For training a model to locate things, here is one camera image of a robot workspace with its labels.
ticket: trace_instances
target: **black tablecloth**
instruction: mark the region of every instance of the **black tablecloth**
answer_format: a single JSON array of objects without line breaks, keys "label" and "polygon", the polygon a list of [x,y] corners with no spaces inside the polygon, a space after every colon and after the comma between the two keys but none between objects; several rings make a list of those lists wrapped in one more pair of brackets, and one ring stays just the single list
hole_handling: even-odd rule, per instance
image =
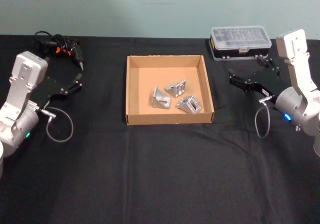
[{"label": "black tablecloth", "polygon": [[[215,62],[204,39],[79,37],[83,90],[52,106],[68,112],[74,136],[51,141],[40,120],[31,137],[4,160],[2,224],[318,224],[320,158],[313,138],[271,111],[259,139],[257,94],[230,86],[228,69],[250,74],[255,61]],[[18,53],[30,36],[0,37],[0,101]],[[310,70],[320,86],[320,42],[308,41]],[[215,107],[212,124],[127,126],[128,55],[202,54]],[[288,78],[287,68],[270,56]],[[48,75],[69,82],[78,68],[51,62]],[[261,114],[260,127],[267,118]]]}]

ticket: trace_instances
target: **light blue wall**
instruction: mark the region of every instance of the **light blue wall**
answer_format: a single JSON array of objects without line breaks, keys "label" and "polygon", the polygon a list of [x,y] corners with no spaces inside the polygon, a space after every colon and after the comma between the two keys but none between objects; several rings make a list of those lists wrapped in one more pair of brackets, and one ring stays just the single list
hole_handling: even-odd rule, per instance
[{"label": "light blue wall", "polygon": [[0,0],[0,33],[208,37],[213,26],[304,28],[320,38],[320,0]]}]

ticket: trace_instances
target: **clear plastic container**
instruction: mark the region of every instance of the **clear plastic container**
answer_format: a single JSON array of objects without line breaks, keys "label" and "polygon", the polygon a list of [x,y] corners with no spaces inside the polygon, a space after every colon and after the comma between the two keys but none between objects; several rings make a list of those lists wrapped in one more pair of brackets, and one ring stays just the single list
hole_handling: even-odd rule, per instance
[{"label": "clear plastic container", "polygon": [[271,44],[262,26],[216,27],[211,30],[210,47],[217,60],[266,56]]}]

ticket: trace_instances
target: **cardboard box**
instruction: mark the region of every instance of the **cardboard box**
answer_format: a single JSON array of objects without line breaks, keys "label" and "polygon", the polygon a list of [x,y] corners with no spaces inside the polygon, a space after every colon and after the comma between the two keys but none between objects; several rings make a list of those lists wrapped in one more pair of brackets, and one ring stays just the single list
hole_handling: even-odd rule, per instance
[{"label": "cardboard box", "polygon": [[[126,67],[125,116],[129,125],[211,123],[214,106],[202,55],[128,56]],[[185,93],[172,97],[165,87],[186,80]],[[151,97],[155,87],[171,97],[171,108],[154,108]],[[177,102],[193,95],[202,106],[197,114],[176,108]]]}]

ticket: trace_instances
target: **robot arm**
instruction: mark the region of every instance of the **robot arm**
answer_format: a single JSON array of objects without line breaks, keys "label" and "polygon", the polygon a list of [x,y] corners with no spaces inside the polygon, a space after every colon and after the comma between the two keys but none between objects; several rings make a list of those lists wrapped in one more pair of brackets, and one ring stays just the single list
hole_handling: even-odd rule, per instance
[{"label": "robot arm", "polygon": [[26,51],[17,55],[10,77],[10,90],[0,109],[0,142],[4,156],[11,155],[37,124],[37,104],[29,101],[31,92],[43,80],[48,63]]},{"label": "robot arm", "polygon": [[230,83],[246,92],[261,93],[265,98],[260,103],[271,101],[296,130],[315,136],[314,150],[320,156],[320,91],[311,79],[305,33],[298,29],[276,40],[278,54],[288,65],[291,85],[279,78],[278,67],[268,65],[245,80],[230,73]]},{"label": "robot arm", "polygon": [[288,65],[290,80],[298,95],[306,102],[320,97],[320,91],[311,79],[309,53],[303,29],[294,30],[276,38],[279,57]]}]

